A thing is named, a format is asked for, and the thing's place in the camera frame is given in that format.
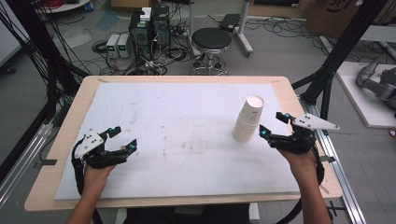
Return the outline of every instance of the brown box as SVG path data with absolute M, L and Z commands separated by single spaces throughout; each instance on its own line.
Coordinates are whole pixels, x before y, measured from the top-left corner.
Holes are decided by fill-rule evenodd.
M 307 11 L 309 33 L 339 37 L 360 8 L 358 0 L 316 0 Z
M 161 0 L 111 0 L 112 7 L 155 7 Z

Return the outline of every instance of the chrome stool base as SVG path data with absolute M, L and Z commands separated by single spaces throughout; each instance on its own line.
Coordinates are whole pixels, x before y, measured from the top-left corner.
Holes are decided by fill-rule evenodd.
M 207 53 L 204 56 L 196 57 L 192 61 L 192 67 L 190 75 L 192 73 L 196 75 L 207 75 L 207 76 L 228 76 L 227 64 L 218 56 Z

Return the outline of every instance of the table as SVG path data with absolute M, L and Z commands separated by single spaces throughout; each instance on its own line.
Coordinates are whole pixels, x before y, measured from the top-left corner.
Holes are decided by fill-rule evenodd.
M 57 160 L 54 166 L 43 166 L 26 200 L 25 209 L 28 211 L 45 211 L 72 209 L 77 200 L 55 201 L 54 196 L 62 178 L 70 148 L 74 145 L 80 124 L 90 108 L 96 88 L 103 82 L 131 82 L 131 83 L 262 83 L 271 84 L 279 101 L 282 112 L 300 115 L 304 111 L 295 93 L 285 77 L 86 77 L 78 91 L 74 103 L 64 120 L 64 124 L 49 152 L 48 160 Z M 342 191 L 328 163 L 325 163 L 326 175 L 323 181 L 322 194 L 326 198 L 341 197 Z M 222 196 L 188 196 L 176 198 L 133 198 L 101 200 L 97 207 L 128 207 L 155 206 L 179 204 L 206 203 L 241 203 L 263 202 L 274 200 L 298 199 L 299 195 L 222 195 Z

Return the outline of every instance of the person's right arm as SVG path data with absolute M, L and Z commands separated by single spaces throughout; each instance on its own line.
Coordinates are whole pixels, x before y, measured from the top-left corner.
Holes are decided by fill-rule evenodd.
M 332 223 L 318 186 L 316 159 L 313 152 L 298 155 L 282 149 L 279 152 L 288 160 L 291 172 L 300 188 L 304 224 Z

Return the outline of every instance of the stool leg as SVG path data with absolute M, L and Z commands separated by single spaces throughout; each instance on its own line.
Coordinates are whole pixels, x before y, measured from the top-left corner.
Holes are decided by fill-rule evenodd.
M 213 59 L 213 54 L 208 53 L 206 57 L 206 69 L 207 69 L 207 75 L 210 76 L 210 72 L 212 71 L 212 59 Z

